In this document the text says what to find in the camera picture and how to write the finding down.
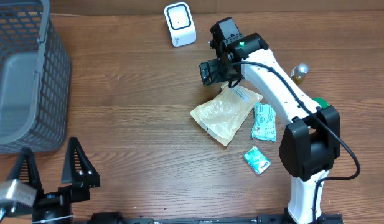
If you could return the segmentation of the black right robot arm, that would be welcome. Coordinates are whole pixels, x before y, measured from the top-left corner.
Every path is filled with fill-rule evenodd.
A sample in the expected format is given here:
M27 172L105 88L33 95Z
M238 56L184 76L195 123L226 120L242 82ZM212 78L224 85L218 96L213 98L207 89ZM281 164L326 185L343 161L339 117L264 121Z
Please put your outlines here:
M202 62L205 86L249 81L273 107L284 125L279 157L291 175L291 198L282 215L258 215L258 223L342 223L341 215L321 210L323 179L340 156L340 116L322 108L291 80L269 45L257 33L212 34L217 58Z

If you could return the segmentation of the yellow bottle silver cap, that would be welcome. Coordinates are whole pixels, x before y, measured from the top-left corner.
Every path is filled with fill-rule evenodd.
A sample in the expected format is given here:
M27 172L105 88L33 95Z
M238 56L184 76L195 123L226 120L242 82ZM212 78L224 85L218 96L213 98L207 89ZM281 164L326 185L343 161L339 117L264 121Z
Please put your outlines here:
M300 85L309 73L309 66L305 63L300 63L291 71L290 77L296 85Z

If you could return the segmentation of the green white tissue cup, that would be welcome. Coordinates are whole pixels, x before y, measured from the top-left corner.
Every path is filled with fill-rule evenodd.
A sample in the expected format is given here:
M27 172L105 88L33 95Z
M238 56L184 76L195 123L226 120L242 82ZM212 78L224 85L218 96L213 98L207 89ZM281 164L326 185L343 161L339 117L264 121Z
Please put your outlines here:
M323 98L313 98L313 100L314 100L315 102L317 102L317 103L319 104L319 106L320 106L321 108L323 108L323 109L329 107L328 102L326 102L326 100L323 99Z

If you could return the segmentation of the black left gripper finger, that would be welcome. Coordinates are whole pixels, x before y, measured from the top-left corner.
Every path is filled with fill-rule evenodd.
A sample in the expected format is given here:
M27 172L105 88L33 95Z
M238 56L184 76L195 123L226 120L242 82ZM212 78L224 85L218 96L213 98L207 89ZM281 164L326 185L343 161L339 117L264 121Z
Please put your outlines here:
M87 158L77 137L68 140L61 182L74 187L100 186L100 175Z
M44 190L40 180L34 153L28 147L21 150L7 180L17 179L37 190L37 195L43 195Z

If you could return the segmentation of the teal snack packet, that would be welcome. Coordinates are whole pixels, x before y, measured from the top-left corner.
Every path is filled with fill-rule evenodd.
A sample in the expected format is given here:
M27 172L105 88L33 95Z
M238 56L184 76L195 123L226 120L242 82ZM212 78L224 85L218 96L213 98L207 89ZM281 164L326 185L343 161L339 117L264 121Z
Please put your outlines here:
M261 141L276 141L276 112L269 104L254 105L254 123L251 137Z

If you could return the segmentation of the brown cookie pouch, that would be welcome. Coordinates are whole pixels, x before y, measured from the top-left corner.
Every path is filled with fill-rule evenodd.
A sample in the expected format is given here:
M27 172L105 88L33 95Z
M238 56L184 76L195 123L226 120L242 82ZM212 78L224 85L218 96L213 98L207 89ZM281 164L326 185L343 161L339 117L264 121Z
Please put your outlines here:
M225 83L214 99L198 105L190 115L211 137L227 146L254 105L262 99L261 94L245 87L229 88Z

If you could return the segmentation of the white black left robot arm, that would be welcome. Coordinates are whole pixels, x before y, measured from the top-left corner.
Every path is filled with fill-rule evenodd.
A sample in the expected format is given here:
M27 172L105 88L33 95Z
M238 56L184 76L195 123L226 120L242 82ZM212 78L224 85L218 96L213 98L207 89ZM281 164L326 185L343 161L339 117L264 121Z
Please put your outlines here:
M32 223L73 223L72 205L88 201L90 189L101 185L99 173L76 137L68 140L62 171L64 187L44 192L34 153L27 147L22 149L7 180L6 213L12 217L31 215Z

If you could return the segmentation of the green Kleenex tissue pack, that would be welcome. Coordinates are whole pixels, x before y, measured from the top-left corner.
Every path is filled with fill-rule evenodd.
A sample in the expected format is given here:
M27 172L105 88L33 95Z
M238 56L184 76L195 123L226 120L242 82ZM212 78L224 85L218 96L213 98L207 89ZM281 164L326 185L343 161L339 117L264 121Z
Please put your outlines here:
M271 161L256 146L253 146L243 157L258 175L265 172L271 165Z

